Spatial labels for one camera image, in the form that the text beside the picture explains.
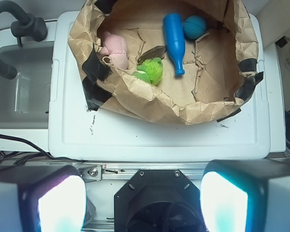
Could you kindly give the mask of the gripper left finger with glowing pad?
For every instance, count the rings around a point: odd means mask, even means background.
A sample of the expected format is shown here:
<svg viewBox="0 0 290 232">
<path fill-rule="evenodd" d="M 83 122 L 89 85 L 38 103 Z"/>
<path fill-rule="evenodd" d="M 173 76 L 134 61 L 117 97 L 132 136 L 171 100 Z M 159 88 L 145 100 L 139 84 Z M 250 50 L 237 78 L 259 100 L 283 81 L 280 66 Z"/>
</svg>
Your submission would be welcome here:
<svg viewBox="0 0 290 232">
<path fill-rule="evenodd" d="M 80 232 L 86 206 L 72 165 L 0 165 L 0 232 Z"/>
</svg>

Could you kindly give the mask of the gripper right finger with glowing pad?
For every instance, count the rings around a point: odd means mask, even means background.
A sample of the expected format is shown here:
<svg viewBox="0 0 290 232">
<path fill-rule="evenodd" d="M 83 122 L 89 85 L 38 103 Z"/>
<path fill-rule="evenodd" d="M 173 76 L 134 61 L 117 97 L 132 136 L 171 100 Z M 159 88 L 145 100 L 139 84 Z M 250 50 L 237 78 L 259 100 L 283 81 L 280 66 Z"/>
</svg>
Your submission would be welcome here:
<svg viewBox="0 0 290 232">
<path fill-rule="evenodd" d="M 211 232 L 290 232 L 290 158 L 210 161 L 201 209 Z"/>
</svg>

